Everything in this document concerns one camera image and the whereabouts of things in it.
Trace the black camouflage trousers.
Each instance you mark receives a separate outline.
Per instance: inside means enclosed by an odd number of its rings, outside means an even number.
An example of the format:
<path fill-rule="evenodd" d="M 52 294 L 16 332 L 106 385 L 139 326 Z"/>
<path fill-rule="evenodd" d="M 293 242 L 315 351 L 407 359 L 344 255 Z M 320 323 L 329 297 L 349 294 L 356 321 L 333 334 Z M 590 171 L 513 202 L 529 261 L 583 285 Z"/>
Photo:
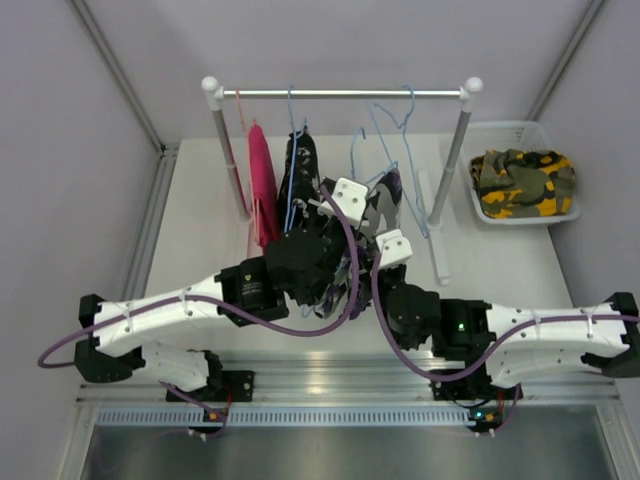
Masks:
<path fill-rule="evenodd" d="M 277 198 L 278 218 L 281 231 L 283 233 L 285 233 L 285 190 L 288 178 L 287 168 L 289 167 L 290 162 L 290 135 L 286 145 L 285 172 L 283 174 Z M 302 223 L 303 212 L 308 201 L 318 200 L 320 198 L 320 183 L 321 180 L 316 145 L 313 138 L 309 134 L 308 129 L 306 128 L 304 133 L 298 139 L 295 178 L 293 182 L 293 206 L 295 208 L 295 211 L 291 228 L 297 227 Z"/>

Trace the purple camouflage trousers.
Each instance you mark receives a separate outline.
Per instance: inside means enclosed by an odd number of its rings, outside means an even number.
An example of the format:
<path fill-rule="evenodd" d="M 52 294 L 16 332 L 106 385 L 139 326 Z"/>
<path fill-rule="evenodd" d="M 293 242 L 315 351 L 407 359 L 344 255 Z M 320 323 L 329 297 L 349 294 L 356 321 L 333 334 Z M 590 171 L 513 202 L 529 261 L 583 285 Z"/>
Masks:
<path fill-rule="evenodd" d="M 353 320 L 363 313 L 372 303 L 371 279 L 369 269 L 373 266 L 375 239 L 387 231 L 400 228 L 400 210 L 402 203 L 402 181 L 397 168 L 385 172 L 375 183 L 366 199 L 364 219 L 368 222 L 354 233 L 359 261 L 359 289 L 354 308 L 349 319 Z M 346 248 L 336 271 L 334 283 L 323 293 L 321 299 L 311 307 L 318 318 L 331 317 L 344 296 L 351 290 L 351 260 L 349 248 Z"/>

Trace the yellow camouflage trousers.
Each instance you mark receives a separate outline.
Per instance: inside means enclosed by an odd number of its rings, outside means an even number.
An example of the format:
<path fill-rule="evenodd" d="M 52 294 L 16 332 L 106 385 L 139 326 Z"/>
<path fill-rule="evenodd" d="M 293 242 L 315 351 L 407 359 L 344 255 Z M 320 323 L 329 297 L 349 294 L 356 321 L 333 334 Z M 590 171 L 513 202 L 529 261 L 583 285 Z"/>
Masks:
<path fill-rule="evenodd" d="M 492 220 L 566 216 L 576 207 L 572 162 L 554 150 L 487 150 L 469 162 L 474 198 Z"/>

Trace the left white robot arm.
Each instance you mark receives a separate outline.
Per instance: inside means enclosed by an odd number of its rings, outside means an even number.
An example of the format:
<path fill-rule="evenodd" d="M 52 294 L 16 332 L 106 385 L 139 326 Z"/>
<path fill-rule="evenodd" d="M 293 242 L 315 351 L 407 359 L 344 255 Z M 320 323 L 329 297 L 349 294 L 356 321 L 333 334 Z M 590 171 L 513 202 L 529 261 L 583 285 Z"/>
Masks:
<path fill-rule="evenodd" d="M 227 325 L 244 327 L 256 319 L 268 324 L 285 319 L 288 299 L 299 305 L 320 299 L 346 247 L 338 225 L 323 232 L 295 228 L 269 244 L 264 255 L 183 289 L 120 303 L 84 296 L 79 319 L 92 331 L 76 342 L 73 364 L 90 383 L 141 376 L 215 399 L 226 386 L 218 355 L 164 345 L 162 338 Z"/>

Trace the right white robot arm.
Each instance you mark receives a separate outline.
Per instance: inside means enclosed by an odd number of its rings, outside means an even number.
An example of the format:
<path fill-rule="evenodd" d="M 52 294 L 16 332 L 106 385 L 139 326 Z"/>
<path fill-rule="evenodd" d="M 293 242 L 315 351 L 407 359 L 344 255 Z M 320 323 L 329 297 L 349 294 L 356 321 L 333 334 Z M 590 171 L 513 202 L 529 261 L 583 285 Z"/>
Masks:
<path fill-rule="evenodd" d="M 391 348 L 437 400 L 513 399 L 518 385 L 565 373 L 639 375 L 639 308 L 628 292 L 591 307 L 534 310 L 402 283 L 384 288 L 376 312 Z"/>

